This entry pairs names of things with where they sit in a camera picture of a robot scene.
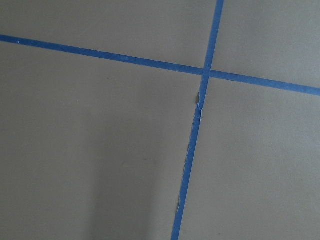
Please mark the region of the blue tape line wrist right long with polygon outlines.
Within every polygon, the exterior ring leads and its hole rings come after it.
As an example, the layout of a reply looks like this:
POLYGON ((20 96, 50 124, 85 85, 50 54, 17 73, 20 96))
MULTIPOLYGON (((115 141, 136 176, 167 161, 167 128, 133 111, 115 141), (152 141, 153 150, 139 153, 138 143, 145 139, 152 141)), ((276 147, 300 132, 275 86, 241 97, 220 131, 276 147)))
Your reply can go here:
MULTIPOLYGON (((39 40, 33 40, 33 39, 27 39, 27 38, 21 38, 21 37, 15 37, 15 36, 3 35, 3 34, 0 36, 0 41, 4 43, 17 44, 17 45, 46 49, 46 50, 57 51, 57 52, 64 52, 69 54, 134 64, 139 66, 163 69, 163 70, 186 73, 186 74, 197 75, 197 76, 201 76, 206 71, 204 68, 198 68, 198 67, 193 67, 188 65, 151 60, 146 58, 116 54, 111 52, 105 52, 105 51, 99 51, 99 50, 93 50, 93 49, 87 49, 87 48, 81 48, 81 47, 75 47, 75 46, 69 46, 69 45, 63 45, 63 44, 57 44, 57 43, 51 43, 51 42, 45 42, 45 41, 39 41, 39 40)), ((259 77, 252 77, 247 75, 234 74, 234 73, 217 71, 217 70, 209 70, 208 75, 211 78, 216 78, 216 79, 221 79, 226 81, 245 83, 250 85, 308 94, 313 96, 320 95, 319 88, 306 86, 306 85, 270 80, 270 79, 259 78, 259 77)))

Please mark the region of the blue tape line wrist right cross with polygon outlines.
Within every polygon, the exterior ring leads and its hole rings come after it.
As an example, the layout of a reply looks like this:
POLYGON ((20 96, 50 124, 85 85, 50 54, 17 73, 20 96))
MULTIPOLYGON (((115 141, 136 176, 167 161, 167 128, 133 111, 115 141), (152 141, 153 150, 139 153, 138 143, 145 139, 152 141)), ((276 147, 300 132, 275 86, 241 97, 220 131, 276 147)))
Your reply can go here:
POLYGON ((194 156, 197 147, 198 135, 201 125, 202 112, 205 104, 205 99, 207 95, 207 89, 210 79, 211 68, 213 64, 216 43, 220 28, 221 17, 223 13, 224 1, 217 0, 214 10, 214 16, 212 20, 211 31, 209 35, 209 41, 204 61, 204 66, 201 75, 201 82, 198 91, 198 102, 195 107, 194 118, 192 123, 192 129, 190 133, 188 149, 183 169, 183 175, 181 180, 181 186, 179 191, 179 199, 177 211, 174 217, 174 222, 172 226, 171 239, 177 240, 179 239, 181 225, 183 221, 183 214, 187 200, 187 194, 189 189, 189 183, 191 178, 191 172, 193 167, 194 156))

